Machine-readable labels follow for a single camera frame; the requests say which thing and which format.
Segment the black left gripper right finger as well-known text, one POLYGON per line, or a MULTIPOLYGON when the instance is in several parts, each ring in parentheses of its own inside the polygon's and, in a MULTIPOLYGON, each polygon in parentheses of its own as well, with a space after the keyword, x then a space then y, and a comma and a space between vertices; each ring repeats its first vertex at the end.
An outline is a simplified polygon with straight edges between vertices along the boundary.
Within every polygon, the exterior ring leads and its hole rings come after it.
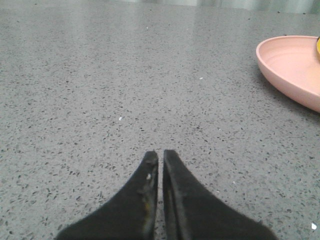
POLYGON ((174 150, 163 156, 163 201, 169 240, 275 240, 262 224, 208 191, 174 150))

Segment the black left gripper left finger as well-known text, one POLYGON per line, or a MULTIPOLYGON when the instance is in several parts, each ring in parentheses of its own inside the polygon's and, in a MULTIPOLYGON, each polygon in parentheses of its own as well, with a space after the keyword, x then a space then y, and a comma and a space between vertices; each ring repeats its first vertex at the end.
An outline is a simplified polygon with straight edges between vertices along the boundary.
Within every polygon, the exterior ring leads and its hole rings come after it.
POLYGON ((125 185, 88 216, 64 228, 58 240, 152 240, 158 203, 159 158, 145 153, 125 185))

